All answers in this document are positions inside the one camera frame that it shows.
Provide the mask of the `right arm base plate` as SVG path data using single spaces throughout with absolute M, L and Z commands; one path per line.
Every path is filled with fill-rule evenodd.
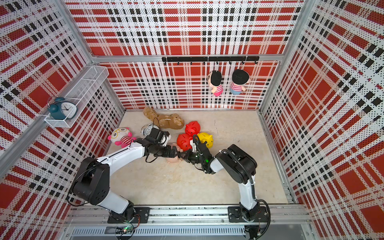
M 228 207 L 230 223 L 267 223 L 270 219 L 267 208 L 255 206 L 247 210 L 243 206 Z

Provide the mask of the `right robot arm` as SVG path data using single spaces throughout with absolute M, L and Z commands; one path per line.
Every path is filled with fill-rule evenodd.
M 227 171 L 231 178 L 238 183 L 240 191 L 240 214 L 246 222 L 255 220 L 261 211 L 255 194 L 255 174 L 257 162 L 253 157 L 232 144 L 212 156 L 206 144 L 197 144 L 194 149 L 180 154 L 186 162 L 201 165 L 200 170 L 206 174 Z

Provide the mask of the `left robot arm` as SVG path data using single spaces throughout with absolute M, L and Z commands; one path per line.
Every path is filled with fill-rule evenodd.
M 180 153 L 168 145 L 171 135 L 153 129 L 145 138 L 138 138 L 127 147 L 97 159 L 84 159 L 69 189 L 73 194 L 93 206 L 109 210 L 118 222 L 130 222 L 135 216 L 134 204 L 110 190 L 110 178 L 119 169 L 142 157 L 173 158 Z

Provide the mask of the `pink piggy bank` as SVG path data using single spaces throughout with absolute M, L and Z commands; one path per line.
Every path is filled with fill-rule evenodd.
M 175 146 L 177 148 L 177 150 L 179 152 L 183 152 L 184 150 L 181 149 L 176 143 L 172 143 L 171 146 Z M 182 161 L 181 158 L 179 158 L 178 156 L 174 157 L 174 158 L 165 158 L 166 161 L 169 163 L 169 164 L 173 164 L 173 163 L 180 163 Z

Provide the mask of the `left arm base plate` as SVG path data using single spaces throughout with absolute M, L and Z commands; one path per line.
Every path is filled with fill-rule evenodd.
M 149 219 L 151 208 L 149 207 L 132 207 L 125 210 L 122 214 L 110 211 L 108 224 L 146 224 Z

